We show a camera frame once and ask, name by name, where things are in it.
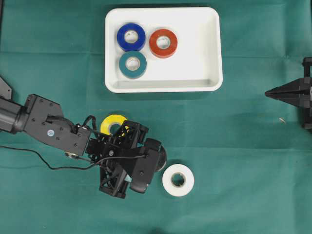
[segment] robotic arm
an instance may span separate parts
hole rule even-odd
[[[148,128],[124,121],[113,135],[96,131],[95,117],[73,124],[63,115],[61,106],[38,95],[29,95],[25,105],[11,100],[11,88],[0,78],[0,130],[11,134],[26,132],[36,140],[61,149],[71,158],[88,154],[92,165],[100,166],[99,190],[125,198],[128,185],[145,193],[154,172],[167,160],[161,142],[147,138]],[[93,128],[87,126],[92,121]]]

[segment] black cable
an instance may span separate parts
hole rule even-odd
[[[32,152],[35,153],[36,155],[38,155],[38,157],[48,166],[48,168],[50,168],[51,170],[59,170],[59,169],[77,169],[77,170],[88,170],[94,166],[96,166],[97,164],[101,163],[104,160],[107,159],[118,159],[118,158],[125,158],[125,159],[134,159],[134,158],[139,158],[139,157],[145,157],[146,155],[140,155],[140,156],[135,156],[135,157],[125,157],[125,156],[118,156],[118,157],[105,157],[100,159],[99,161],[93,163],[91,166],[88,167],[70,167],[70,166],[63,166],[63,167],[51,167],[50,164],[43,159],[43,157],[35,150],[29,150],[29,149],[21,149],[21,148],[13,148],[13,147],[8,147],[8,146],[3,146],[0,145],[0,148],[4,148],[4,149],[9,149],[9,150],[17,150],[17,151],[27,151],[27,152]]]
[[[96,136],[96,138],[99,139],[98,133],[95,133],[97,131],[97,121],[96,121],[95,116],[89,115],[83,122],[82,126],[86,126],[90,120],[92,121],[92,129],[94,130],[93,133]]]
[[[81,160],[85,160],[85,161],[87,161],[87,162],[90,162],[90,163],[93,163],[91,160],[88,160],[88,159],[86,159],[86,158],[84,158],[84,157],[76,157],[76,159],[81,159]]]
[[[64,121],[64,122],[66,122],[70,126],[71,132],[72,133],[76,133],[75,124],[72,121],[70,121],[69,119],[67,119],[67,118],[58,117],[58,116],[49,116],[46,121],[47,122],[50,122],[50,121],[51,122],[53,122],[53,121]]]

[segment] teal tape roll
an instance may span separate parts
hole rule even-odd
[[[146,58],[139,51],[124,53],[119,60],[119,69],[128,78],[136,79],[146,70]]]

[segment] blue tape roll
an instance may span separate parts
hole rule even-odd
[[[128,43],[125,41],[125,34],[130,30],[135,31],[138,35],[138,39],[134,43]],[[117,32],[117,42],[124,51],[142,49],[145,44],[145,38],[146,37],[143,28],[135,23],[125,24]]]
[[[128,59],[136,58],[139,60],[139,67],[135,70],[129,70],[126,66]],[[129,51],[124,53],[119,60],[119,69],[128,78],[136,79],[142,76],[146,70],[147,61],[139,51]]]

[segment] red tape roll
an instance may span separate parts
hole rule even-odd
[[[160,48],[157,45],[158,39],[170,40],[168,47]],[[168,58],[173,55],[177,48],[177,38],[173,32],[168,29],[159,29],[155,31],[150,38],[150,48],[152,53],[158,58]]]

